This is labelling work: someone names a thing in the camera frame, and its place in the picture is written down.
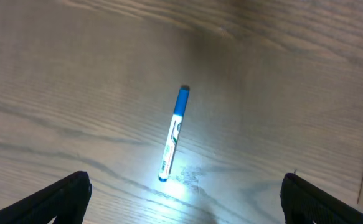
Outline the blue capped white marker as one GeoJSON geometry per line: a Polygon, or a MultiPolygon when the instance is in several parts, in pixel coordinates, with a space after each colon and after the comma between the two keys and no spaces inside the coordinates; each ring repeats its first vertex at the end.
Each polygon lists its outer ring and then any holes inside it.
{"type": "Polygon", "coordinates": [[[179,142],[179,134],[186,111],[190,88],[186,85],[181,86],[177,95],[176,104],[172,114],[172,119],[167,134],[164,153],[158,172],[158,179],[161,182],[166,182],[170,176],[172,162],[179,142]]]}

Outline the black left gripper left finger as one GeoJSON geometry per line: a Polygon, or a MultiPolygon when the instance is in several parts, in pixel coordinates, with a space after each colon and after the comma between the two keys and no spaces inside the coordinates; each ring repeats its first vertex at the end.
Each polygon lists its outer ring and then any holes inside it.
{"type": "Polygon", "coordinates": [[[87,172],[78,171],[0,210],[0,224],[78,223],[92,196],[87,172]]]}

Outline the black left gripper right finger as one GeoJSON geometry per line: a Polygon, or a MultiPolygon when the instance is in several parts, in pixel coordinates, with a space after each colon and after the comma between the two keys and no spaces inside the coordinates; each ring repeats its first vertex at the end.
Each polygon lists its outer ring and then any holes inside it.
{"type": "Polygon", "coordinates": [[[280,199],[286,224],[363,224],[363,213],[294,173],[285,174],[280,199]]]}

